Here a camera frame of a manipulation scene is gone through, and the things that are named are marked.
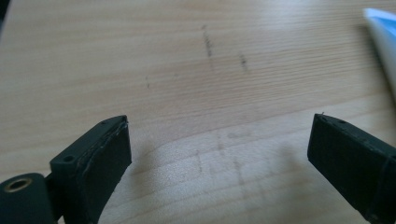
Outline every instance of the light wood tabletop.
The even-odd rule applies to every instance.
[[[13,0],[0,180],[125,114],[133,163],[100,223],[366,223],[306,157],[322,112],[396,146],[365,7],[396,2]]]

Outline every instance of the blue and white object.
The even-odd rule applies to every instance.
[[[364,17],[369,23],[396,100],[396,14],[366,8]]]

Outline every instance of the wooden table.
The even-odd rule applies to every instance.
[[[133,164],[100,223],[366,223],[309,163],[315,113],[396,145],[361,10],[394,1],[12,1],[0,42],[0,179],[102,119]]]

